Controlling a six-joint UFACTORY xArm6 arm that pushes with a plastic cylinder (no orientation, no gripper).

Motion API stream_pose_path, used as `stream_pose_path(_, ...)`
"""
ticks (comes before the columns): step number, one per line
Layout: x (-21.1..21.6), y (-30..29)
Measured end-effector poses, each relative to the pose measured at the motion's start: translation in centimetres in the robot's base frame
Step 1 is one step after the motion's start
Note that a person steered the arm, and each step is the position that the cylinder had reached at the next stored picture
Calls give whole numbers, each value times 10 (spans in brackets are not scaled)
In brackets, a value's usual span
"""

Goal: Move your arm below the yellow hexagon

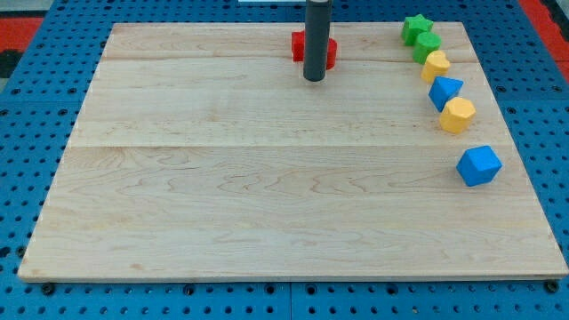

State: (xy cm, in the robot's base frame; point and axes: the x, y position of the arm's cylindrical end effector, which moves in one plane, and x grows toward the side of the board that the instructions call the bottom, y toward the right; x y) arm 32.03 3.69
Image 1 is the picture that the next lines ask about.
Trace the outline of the red block behind arm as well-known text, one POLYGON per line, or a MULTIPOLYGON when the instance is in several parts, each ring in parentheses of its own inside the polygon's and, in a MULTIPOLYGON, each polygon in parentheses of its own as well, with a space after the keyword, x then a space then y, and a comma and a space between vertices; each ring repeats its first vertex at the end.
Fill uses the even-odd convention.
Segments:
MULTIPOLYGON (((293 54, 293 62, 304 61, 306 31, 293 31, 291 39, 291 50, 293 54)), ((337 57, 338 43, 333 39, 328 39, 328 50, 326 58, 326 69, 330 70, 335 67, 337 57)))

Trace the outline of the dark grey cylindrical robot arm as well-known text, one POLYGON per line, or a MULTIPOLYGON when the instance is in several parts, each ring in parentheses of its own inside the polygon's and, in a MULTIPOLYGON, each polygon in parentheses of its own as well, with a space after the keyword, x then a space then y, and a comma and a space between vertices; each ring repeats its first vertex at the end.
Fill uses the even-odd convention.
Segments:
POLYGON ((303 76, 310 82, 325 78, 332 0, 307 0, 303 76))

